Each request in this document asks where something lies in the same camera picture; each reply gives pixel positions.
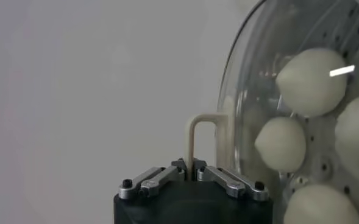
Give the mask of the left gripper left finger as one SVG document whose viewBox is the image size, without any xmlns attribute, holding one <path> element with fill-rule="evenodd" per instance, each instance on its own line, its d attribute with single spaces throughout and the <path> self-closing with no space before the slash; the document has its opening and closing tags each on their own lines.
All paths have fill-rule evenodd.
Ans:
<svg viewBox="0 0 359 224">
<path fill-rule="evenodd" d="M 118 197 L 132 200 L 138 195 L 154 197 L 171 181 L 185 181 L 187 167 L 183 158 L 172 161 L 168 167 L 151 167 L 133 179 L 124 179 L 118 188 Z"/>
</svg>

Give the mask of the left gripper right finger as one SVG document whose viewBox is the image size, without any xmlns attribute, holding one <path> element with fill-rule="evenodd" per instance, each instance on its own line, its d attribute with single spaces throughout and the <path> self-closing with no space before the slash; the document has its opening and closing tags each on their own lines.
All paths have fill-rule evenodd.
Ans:
<svg viewBox="0 0 359 224">
<path fill-rule="evenodd" d="M 268 188 L 261 181 L 252 181 L 230 169 L 208 166 L 203 160 L 194 160 L 194 179 L 211 181 L 222 187 L 232 198 L 249 197 L 254 201 L 268 201 Z"/>
</svg>

